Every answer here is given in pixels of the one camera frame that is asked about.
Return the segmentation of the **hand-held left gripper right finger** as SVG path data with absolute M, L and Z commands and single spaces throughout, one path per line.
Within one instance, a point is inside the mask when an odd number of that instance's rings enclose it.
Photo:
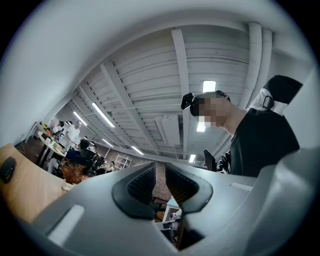
M 165 165 L 165 183 L 183 213 L 200 212 L 213 195 L 208 181 L 172 163 Z

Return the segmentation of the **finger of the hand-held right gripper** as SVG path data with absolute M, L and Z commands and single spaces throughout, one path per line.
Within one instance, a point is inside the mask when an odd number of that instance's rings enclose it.
M 205 161 L 205 165 L 208 171 L 212 171 L 212 172 L 216 172 L 217 171 L 217 163 L 216 163 L 216 159 L 214 158 L 214 156 L 207 150 L 205 149 L 203 151 L 204 153 L 204 161 Z

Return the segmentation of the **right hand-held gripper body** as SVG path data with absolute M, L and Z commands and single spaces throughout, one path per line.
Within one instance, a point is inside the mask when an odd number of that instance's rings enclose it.
M 218 171 L 222 173 L 230 173 L 230 166 L 231 166 L 231 154 L 230 154 L 230 150 L 228 150 L 225 154 L 221 155 Z

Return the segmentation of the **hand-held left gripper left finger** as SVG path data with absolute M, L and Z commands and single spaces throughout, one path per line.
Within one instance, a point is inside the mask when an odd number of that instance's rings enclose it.
M 153 190 L 156 186 L 156 164 L 136 165 L 133 171 L 112 187 L 112 199 L 117 207 L 134 219 L 152 220 Z

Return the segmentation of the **white metal shelf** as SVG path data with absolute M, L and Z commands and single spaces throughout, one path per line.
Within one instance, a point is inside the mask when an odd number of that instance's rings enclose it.
M 114 162 L 115 162 L 114 167 L 117 170 L 123 170 L 123 169 L 129 168 L 131 166 L 132 160 L 129 159 L 129 157 L 125 157 L 125 156 L 118 154 Z

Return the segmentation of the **person's black t-shirt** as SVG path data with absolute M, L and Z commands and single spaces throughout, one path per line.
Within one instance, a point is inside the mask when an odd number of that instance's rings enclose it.
M 258 177 L 262 168 L 277 164 L 300 149 L 284 116 L 273 111 L 249 109 L 230 144 L 230 174 Z

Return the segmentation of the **white ceiling air conditioner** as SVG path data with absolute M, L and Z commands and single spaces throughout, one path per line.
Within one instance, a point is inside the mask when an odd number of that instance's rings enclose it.
M 156 116 L 154 121 L 165 145 L 175 147 L 181 144 L 178 115 Z

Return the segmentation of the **orange plant in white pot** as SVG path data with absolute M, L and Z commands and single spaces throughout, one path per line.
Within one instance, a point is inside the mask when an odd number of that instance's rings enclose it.
M 62 190 L 70 191 L 75 185 L 85 181 L 88 176 L 84 174 L 85 166 L 82 164 L 72 163 L 67 160 L 61 167 L 63 177 Z

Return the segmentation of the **white round table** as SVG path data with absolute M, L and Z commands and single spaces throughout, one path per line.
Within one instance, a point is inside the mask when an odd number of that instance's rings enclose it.
M 62 158 L 66 156 L 67 153 L 63 152 L 63 149 L 60 147 L 60 145 L 52 140 L 46 133 L 38 131 L 37 134 L 43 146 L 36 160 L 36 165 L 41 167 L 51 152 Z

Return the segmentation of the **white ceiling pipe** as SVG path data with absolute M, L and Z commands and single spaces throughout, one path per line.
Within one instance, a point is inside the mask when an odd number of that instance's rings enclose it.
M 241 109 L 249 107 L 267 82 L 273 46 L 271 30 L 256 22 L 250 22 L 248 28 L 249 62 L 245 86 L 239 103 Z

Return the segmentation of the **black flat case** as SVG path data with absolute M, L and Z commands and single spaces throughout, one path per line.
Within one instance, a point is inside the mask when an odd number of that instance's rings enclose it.
M 8 184 L 15 172 L 17 162 L 14 157 L 8 157 L 1 165 L 0 165 L 0 180 L 4 184 Z

